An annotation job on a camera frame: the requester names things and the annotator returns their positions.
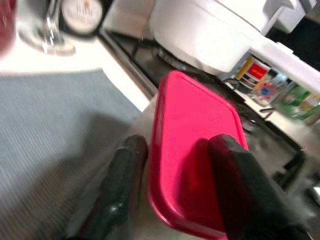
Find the white appliance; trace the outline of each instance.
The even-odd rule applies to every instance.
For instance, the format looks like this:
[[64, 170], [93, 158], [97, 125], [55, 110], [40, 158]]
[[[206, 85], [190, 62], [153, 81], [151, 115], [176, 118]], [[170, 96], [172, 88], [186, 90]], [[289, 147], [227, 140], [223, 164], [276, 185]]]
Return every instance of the white appliance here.
[[156, 0], [150, 28], [178, 59], [213, 75], [230, 72], [251, 52], [298, 84], [320, 94], [320, 72], [261, 31], [296, 0]]

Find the stove burner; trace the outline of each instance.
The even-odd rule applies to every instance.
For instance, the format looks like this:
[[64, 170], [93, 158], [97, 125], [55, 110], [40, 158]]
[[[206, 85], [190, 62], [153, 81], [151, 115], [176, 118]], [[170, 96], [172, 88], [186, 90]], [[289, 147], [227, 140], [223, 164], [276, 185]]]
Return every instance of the stove burner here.
[[174, 55], [163, 49], [162, 47], [159, 47], [156, 53], [156, 56], [164, 61], [166, 64], [174, 67], [175, 69], [187, 73], [199, 73], [199, 70], [193, 66], [190, 66], [189, 64], [179, 60]]

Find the glass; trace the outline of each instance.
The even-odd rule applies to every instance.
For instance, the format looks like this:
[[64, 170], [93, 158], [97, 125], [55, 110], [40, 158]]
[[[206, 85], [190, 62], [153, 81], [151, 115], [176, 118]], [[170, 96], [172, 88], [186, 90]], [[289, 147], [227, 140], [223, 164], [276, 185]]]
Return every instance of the glass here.
[[51, 0], [42, 24], [29, 29], [20, 29], [20, 38], [33, 48], [48, 55], [70, 56], [75, 54], [75, 46], [65, 40], [59, 31], [60, 9], [61, 0]]
[[12, 45], [16, 33], [16, 0], [0, 0], [0, 55]]

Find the gray kitchen towel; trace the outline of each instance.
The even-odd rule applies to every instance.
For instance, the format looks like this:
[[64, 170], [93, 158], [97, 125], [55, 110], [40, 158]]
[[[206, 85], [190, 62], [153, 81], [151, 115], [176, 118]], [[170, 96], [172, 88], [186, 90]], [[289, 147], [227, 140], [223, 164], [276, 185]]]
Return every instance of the gray kitchen towel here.
[[63, 235], [139, 110], [102, 70], [0, 77], [0, 238]]

